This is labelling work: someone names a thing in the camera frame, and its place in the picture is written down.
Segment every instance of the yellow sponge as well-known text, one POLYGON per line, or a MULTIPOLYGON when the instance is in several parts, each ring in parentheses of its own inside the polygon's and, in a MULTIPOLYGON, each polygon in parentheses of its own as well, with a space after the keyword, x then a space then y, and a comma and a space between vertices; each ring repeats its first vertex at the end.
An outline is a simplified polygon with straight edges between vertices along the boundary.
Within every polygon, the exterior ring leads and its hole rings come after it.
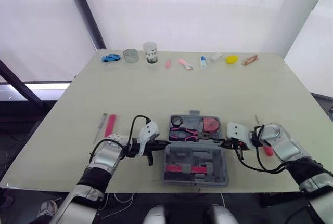
POLYGON ((226 58, 225 62, 226 62, 227 64, 234 64, 234 63, 237 62, 237 60, 238 60, 238 56, 237 56, 237 55, 230 55, 230 56, 228 56, 228 57, 226 58))

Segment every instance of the glass cup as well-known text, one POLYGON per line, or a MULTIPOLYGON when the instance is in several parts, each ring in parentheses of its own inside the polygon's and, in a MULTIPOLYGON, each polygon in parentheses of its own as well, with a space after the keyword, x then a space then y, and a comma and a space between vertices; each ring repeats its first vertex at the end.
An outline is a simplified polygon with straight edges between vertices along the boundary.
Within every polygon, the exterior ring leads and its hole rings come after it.
POLYGON ((139 56, 137 55, 137 50, 135 49, 127 49, 123 52, 124 60, 126 63, 135 63, 139 60, 139 56))
POLYGON ((157 44, 155 42, 146 42, 143 44, 144 53, 149 64, 157 62, 157 44))

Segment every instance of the gray toolbox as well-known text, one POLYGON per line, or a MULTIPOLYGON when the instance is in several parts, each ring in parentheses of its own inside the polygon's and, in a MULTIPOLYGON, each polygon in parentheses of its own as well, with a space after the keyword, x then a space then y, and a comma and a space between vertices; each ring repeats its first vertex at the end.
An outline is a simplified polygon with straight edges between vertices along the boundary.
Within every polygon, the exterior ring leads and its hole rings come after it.
POLYGON ((191 111, 190 115, 171 115, 169 140, 172 143, 165 149, 162 181, 182 185, 226 186, 228 175, 224 149, 219 147, 220 140, 213 140, 220 138, 221 123, 218 117, 200 116, 199 111, 191 111), (207 133, 203 131, 204 118, 213 118, 219 124, 216 131, 208 132, 212 139, 209 139, 210 136, 204 136, 205 140, 199 139, 202 133, 207 133), (189 133, 177 131, 184 128, 189 133), (193 137, 195 134, 191 134, 193 130, 197 131, 196 139, 193 137))

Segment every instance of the white curtain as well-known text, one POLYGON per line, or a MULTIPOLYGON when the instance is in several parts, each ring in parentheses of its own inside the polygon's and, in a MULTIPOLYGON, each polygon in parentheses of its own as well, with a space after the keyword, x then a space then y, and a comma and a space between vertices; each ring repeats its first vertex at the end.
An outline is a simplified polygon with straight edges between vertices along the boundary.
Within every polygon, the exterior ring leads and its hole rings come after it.
POLYGON ((71 81, 94 53, 73 0, 0 0, 0 59, 21 80, 71 81))
MULTIPOLYGON (((277 52, 316 0, 87 0, 110 49, 277 52)), ((0 0, 0 59, 23 81, 72 80, 95 53, 73 0, 0 0)))
POLYGON ((284 56, 316 0, 87 0, 108 48, 277 52, 284 56))
POLYGON ((312 92, 333 97, 333 0, 319 0, 286 56, 312 92))

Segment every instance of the table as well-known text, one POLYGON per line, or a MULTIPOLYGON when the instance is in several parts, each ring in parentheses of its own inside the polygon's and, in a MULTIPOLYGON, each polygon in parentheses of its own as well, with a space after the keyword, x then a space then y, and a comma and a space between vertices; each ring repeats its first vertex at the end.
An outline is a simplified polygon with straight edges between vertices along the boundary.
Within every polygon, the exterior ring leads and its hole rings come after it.
MULTIPOLYGON (((129 133, 134 116, 144 114, 157 122, 161 135, 168 136, 171 114, 200 110, 217 116, 223 133, 227 122, 253 129, 261 123, 278 122, 327 169, 332 169, 333 124, 295 74, 275 54, 258 54, 259 61, 243 67, 242 59, 228 65, 222 59, 200 69, 200 56, 212 53, 159 52, 159 61, 149 65, 142 52, 139 62, 124 60, 102 63, 101 56, 122 54, 100 50, 74 79, 37 131, 17 156, 0 186, 45 191, 70 191, 88 165, 89 152, 104 112, 118 115, 114 132, 129 133), (178 58, 195 69, 186 71, 178 58), (171 60, 171 67, 164 67, 171 60)), ((144 121, 138 121, 134 136, 144 121)), ((155 152, 154 166, 146 157, 124 159, 107 192, 286 192, 298 186, 288 174, 255 172, 243 167, 233 150, 226 150, 227 187, 209 188, 162 183, 163 151, 155 152)), ((258 167, 255 152, 244 154, 245 162, 258 167)), ((279 164, 276 157, 261 152, 268 168, 279 164)))

